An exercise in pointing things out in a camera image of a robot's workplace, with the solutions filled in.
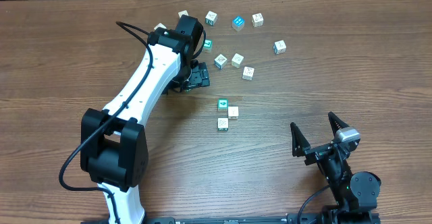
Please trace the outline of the plain wooden block far left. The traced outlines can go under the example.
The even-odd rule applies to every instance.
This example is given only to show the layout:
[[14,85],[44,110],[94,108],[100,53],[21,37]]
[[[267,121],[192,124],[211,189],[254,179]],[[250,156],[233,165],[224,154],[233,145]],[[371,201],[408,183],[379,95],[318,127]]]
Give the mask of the plain wooden block far left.
[[162,23],[158,23],[158,24],[154,27],[154,30],[156,30],[156,29],[158,29],[158,28],[167,29],[167,27],[164,26]]

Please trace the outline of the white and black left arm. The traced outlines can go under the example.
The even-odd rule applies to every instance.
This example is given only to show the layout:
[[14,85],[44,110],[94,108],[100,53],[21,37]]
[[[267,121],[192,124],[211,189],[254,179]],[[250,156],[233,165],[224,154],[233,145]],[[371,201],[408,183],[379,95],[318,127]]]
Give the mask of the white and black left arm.
[[157,28],[144,42],[140,65],[120,93],[81,121],[80,167],[102,191],[105,223],[144,223],[138,185],[148,164],[145,125],[159,97],[210,84],[206,63],[197,57],[206,39],[198,19],[182,15],[173,30]]

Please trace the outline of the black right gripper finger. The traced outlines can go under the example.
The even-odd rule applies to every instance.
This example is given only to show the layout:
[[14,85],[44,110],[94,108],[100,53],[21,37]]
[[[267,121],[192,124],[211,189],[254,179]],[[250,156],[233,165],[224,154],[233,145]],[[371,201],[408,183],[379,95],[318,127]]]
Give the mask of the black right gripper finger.
[[328,113],[329,122],[334,136],[340,134],[340,130],[348,128],[349,125],[342,121],[334,112]]
[[292,155],[294,157],[303,157],[305,152],[311,149],[311,146],[294,122],[290,124],[290,129],[292,134]]

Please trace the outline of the wooden block yellow side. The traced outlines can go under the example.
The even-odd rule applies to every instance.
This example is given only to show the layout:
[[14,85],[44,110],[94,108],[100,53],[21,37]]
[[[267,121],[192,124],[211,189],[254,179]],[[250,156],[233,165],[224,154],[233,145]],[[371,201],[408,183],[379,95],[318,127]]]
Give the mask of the wooden block yellow side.
[[252,80],[254,75],[254,68],[253,67],[244,67],[243,73],[242,73],[242,79],[244,80]]

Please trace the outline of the green top block letter L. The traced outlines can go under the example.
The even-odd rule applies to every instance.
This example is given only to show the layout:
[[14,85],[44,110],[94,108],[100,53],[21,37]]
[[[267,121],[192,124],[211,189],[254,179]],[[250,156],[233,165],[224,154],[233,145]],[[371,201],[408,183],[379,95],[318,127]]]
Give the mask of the green top block letter L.
[[212,48],[213,48],[213,41],[206,39],[202,51],[206,53],[210,53],[212,51]]

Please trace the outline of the wooden block teal side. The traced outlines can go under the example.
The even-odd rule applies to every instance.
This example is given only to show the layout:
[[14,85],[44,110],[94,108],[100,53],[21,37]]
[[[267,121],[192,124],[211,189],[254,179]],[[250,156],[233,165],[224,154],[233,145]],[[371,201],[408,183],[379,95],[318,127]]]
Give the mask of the wooden block teal side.
[[207,15],[205,16],[205,23],[214,26],[217,21],[217,14],[213,11],[208,11]]

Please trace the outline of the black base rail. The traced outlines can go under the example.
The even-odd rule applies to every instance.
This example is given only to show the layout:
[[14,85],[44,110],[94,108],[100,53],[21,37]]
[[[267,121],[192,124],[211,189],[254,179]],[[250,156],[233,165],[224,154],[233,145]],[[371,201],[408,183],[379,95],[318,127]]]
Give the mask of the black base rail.
[[[341,215],[342,221],[335,223],[372,223],[379,224],[381,220],[379,214],[372,214],[371,220],[367,221],[367,217],[358,217],[348,219],[347,215]],[[99,221],[84,221],[85,224],[108,224],[109,220]],[[201,219],[174,219],[173,217],[148,218],[145,217],[142,223],[145,224],[295,224],[297,222],[297,214],[288,214],[284,217],[239,217],[239,218],[201,218]],[[307,213],[302,214],[300,223],[332,223],[331,221],[321,221],[318,214]]]

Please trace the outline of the blue top wooden block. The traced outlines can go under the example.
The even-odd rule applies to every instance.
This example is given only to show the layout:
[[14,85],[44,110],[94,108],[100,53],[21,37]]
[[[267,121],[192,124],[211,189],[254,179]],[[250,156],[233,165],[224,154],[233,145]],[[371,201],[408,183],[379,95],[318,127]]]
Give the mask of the blue top wooden block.
[[243,29],[244,25],[245,25],[245,21],[240,16],[237,16],[232,20],[232,28],[237,32],[241,31],[241,29]]

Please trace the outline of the wooden block oval drawing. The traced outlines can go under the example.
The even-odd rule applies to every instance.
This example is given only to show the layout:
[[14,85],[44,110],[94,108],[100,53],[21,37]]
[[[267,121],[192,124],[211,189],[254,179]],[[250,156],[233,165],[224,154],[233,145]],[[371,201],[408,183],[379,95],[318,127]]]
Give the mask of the wooden block oval drawing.
[[231,60],[232,66],[236,68],[240,68],[242,62],[244,60],[244,57],[241,54],[236,53]]

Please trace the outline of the wooden block diamond drawing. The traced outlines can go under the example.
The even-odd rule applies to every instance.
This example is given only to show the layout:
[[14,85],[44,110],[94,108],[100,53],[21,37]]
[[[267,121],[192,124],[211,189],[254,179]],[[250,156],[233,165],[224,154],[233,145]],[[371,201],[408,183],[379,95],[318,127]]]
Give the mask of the wooden block diamond drawing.
[[227,58],[222,54],[219,54],[214,59],[214,65],[219,69],[223,69],[225,67],[226,63],[227,63]]

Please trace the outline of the wooden block black drawing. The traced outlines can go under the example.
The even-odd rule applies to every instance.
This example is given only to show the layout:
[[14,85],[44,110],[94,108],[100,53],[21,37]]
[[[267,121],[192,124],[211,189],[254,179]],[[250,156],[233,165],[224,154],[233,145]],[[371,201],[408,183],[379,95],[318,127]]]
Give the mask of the wooden block black drawing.
[[252,25],[256,28],[262,26],[264,23],[264,18],[262,13],[256,13],[252,15]]

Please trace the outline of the wooden block blue side right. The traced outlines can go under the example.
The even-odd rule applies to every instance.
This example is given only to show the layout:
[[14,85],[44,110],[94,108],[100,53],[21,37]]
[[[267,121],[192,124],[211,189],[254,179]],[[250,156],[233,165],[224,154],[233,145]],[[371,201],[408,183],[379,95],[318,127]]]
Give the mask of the wooden block blue side right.
[[274,50],[274,53],[276,55],[285,53],[286,49],[287,49],[287,46],[286,46],[284,40],[279,40],[279,41],[276,41],[273,43],[273,50]]

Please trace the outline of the wooden block green letter side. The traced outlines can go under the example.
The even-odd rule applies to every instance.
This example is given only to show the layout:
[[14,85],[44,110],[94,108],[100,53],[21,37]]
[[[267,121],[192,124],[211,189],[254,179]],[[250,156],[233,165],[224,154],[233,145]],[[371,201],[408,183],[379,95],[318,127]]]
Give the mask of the wooden block green letter side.
[[187,12],[186,10],[184,10],[184,11],[180,11],[180,12],[178,13],[178,15],[179,15],[179,18],[181,18],[182,16],[188,16],[188,12]]

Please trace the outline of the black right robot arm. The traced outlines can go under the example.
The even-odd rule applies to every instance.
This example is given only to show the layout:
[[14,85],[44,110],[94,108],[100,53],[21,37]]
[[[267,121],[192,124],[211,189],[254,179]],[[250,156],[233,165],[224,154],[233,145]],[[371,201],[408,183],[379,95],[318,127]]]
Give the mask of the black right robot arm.
[[[358,130],[342,121],[335,113],[328,113],[333,132],[329,143],[311,147],[300,128],[292,122],[292,155],[304,157],[306,165],[316,164],[327,185],[308,197],[297,214],[288,214],[287,221],[295,223],[380,223],[377,208],[381,180],[374,173],[353,173],[347,162],[360,143]],[[318,214],[305,214],[307,204],[326,190],[331,190],[335,205],[327,205]]]

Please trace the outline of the green top block number 4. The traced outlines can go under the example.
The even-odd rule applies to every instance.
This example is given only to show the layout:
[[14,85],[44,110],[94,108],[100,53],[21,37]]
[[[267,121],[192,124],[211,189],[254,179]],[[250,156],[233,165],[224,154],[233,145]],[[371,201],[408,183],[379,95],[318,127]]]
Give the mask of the green top block number 4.
[[227,111],[228,107],[229,107],[229,101],[227,99],[218,99],[217,101],[218,111]]

